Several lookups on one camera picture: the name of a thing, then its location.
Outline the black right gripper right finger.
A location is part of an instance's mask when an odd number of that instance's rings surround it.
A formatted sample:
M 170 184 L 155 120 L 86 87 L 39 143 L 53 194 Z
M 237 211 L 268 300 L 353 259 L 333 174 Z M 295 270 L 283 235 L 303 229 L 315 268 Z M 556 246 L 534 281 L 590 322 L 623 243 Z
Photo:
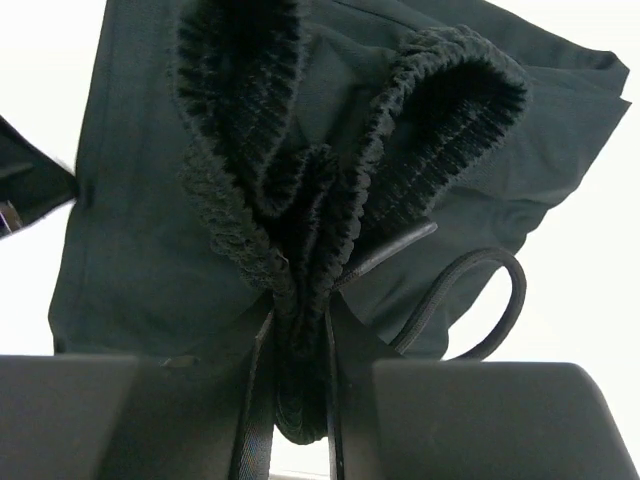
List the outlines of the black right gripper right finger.
M 638 475 L 599 387 L 575 364 L 405 359 L 340 295 L 326 332 L 335 479 Z

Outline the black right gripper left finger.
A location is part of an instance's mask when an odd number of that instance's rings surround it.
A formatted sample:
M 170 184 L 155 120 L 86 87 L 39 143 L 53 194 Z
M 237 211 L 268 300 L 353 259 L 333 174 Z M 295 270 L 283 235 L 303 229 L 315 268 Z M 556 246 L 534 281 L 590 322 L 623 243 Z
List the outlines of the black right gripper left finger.
M 190 354 L 3 356 L 5 479 L 265 479 L 272 301 Z

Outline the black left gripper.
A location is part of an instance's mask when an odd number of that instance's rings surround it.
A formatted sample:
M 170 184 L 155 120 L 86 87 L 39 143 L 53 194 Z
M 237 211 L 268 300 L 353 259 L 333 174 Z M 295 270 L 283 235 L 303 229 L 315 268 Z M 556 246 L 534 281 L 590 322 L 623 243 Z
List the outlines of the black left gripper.
M 10 236 L 75 199 L 74 175 L 1 118 L 1 237 Z

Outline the black shorts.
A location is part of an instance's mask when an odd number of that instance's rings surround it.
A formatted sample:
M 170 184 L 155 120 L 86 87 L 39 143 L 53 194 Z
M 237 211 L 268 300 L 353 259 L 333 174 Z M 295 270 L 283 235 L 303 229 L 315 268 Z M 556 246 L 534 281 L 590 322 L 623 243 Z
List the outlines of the black shorts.
M 277 425 L 324 437 L 333 291 L 439 359 L 494 273 L 580 185 L 628 109 L 628 68 L 486 1 L 110 1 L 57 285 L 58 354 L 213 360 L 275 311 Z

